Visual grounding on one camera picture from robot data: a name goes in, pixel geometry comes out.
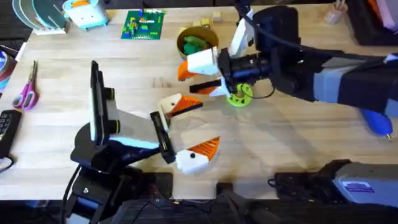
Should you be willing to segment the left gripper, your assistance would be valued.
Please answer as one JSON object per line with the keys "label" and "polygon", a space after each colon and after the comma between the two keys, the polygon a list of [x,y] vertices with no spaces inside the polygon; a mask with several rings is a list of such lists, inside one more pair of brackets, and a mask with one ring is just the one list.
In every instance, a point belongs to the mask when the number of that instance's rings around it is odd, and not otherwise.
{"label": "left gripper", "polygon": [[132,164],[160,154],[166,163],[176,162],[183,174],[209,164],[209,158],[197,152],[182,150],[176,154],[169,137],[171,118],[202,107],[202,100],[181,93],[168,96],[158,102],[149,118],[119,110],[115,100],[106,100],[104,105],[108,118],[118,121],[118,132],[110,134],[109,140],[119,153],[120,163]]}

